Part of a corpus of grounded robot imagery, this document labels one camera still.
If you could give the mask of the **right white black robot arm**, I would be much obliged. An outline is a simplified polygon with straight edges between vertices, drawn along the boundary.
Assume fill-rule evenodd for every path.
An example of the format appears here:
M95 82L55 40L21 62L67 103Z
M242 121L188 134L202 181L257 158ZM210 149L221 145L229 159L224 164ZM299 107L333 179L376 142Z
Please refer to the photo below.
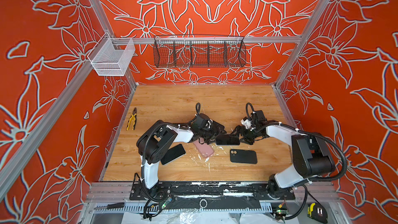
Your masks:
M269 177L266 192L272 199L279 199L292 188L306 183L334 181L346 174L348 160L329 138L280 121L267 120L251 103L247 103L245 109L247 116L234 129L233 136L248 145L275 138L289 145L292 152L292 165Z

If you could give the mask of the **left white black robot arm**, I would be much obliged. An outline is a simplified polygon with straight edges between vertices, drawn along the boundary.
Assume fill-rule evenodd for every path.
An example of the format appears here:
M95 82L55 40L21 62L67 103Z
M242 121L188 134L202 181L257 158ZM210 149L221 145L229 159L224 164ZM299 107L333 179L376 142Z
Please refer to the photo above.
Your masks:
M173 143L192 143L202 138L206 144L214 142L225 127L200 112L201 105L195 106L196 114L185 123L156 121L137 141L141 158L141 182L145 189L152 189L159 181L158 170L161 159Z

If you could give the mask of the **purple black phone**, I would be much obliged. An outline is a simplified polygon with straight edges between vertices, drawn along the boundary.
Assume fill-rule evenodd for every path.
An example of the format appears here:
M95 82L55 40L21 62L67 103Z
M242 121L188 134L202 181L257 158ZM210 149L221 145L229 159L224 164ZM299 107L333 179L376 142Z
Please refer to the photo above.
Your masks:
M236 135L222 134L216 137L217 146L238 146L240 145L239 137Z

